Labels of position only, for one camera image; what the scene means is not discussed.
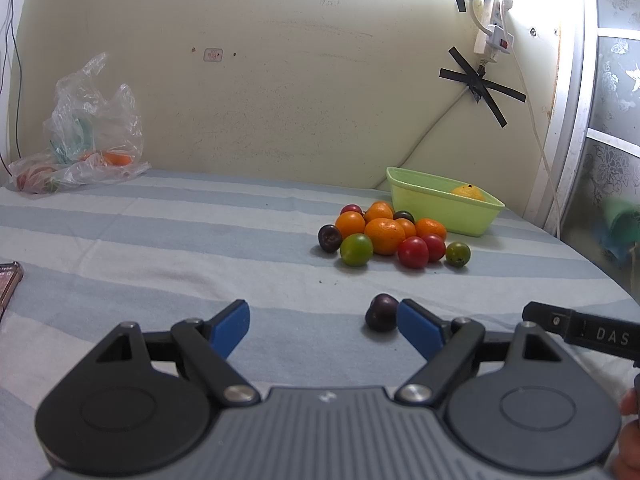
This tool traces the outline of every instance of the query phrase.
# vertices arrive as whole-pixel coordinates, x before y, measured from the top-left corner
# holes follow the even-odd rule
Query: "green object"
[[[469,263],[471,259],[471,249],[467,244],[462,242],[452,242],[447,247],[444,257],[447,259],[447,263],[453,267],[464,267]]]
[[[466,184],[459,180],[403,168],[386,168],[386,179],[396,211],[408,211],[416,221],[437,220],[452,233],[481,236],[504,209],[502,202],[482,189],[484,202],[451,194]]]
[[[602,212],[613,241],[640,242],[640,206],[621,198],[607,198],[602,201]]]
[[[63,142],[53,139],[49,141],[60,164],[73,164],[82,154],[94,150],[94,131],[91,123],[75,117],[72,126],[72,131],[65,132]]]
[[[373,256],[373,244],[367,235],[347,236],[340,245],[340,257],[351,267],[361,267]]]

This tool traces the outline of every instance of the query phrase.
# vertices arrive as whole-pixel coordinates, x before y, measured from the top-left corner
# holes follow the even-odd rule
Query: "power strip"
[[[500,0],[484,0],[482,6],[481,23],[492,31],[492,35],[488,36],[481,30],[478,30],[476,36],[476,44],[474,45],[474,53],[480,56],[482,62],[497,62],[497,56],[500,52],[510,54],[513,47],[513,35],[504,31],[502,19],[500,18]]]

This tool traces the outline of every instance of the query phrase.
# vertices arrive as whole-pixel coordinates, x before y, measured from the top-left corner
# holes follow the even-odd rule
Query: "phone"
[[[0,317],[4,314],[15,286],[20,283],[23,275],[24,271],[18,262],[0,264]]]

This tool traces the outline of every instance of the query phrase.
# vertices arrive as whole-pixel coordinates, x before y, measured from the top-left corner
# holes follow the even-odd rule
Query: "bed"
[[[167,330],[236,298],[252,308],[230,357],[264,394],[272,384],[393,389],[423,361],[401,335],[363,329],[371,298],[413,298],[436,314],[509,330],[530,300],[640,321],[640,308],[574,250],[505,210],[462,270],[409,271],[374,257],[341,264],[320,226],[376,190],[151,170],[114,186],[53,196],[0,189],[0,260],[25,270],[0,325],[0,478],[49,466],[33,431],[38,403],[116,323]],[[629,362],[572,349],[614,396]]]

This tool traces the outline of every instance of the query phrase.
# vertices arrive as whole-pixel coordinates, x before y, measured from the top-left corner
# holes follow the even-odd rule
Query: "human hand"
[[[629,390],[620,401],[622,415],[638,413],[636,390]],[[613,473],[618,480],[640,480],[640,426],[638,420],[628,423],[618,437],[620,452],[613,462]]]

